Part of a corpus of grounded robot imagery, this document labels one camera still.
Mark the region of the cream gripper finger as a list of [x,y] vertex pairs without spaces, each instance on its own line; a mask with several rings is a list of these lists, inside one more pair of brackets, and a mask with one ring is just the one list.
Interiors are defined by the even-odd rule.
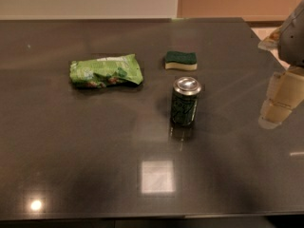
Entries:
[[290,66],[270,78],[258,124],[264,129],[280,126],[304,101],[304,68]]
[[258,48],[262,50],[274,50],[278,49],[278,43],[281,35],[281,27],[276,28],[274,31],[272,31],[266,38],[261,40],[258,43]]

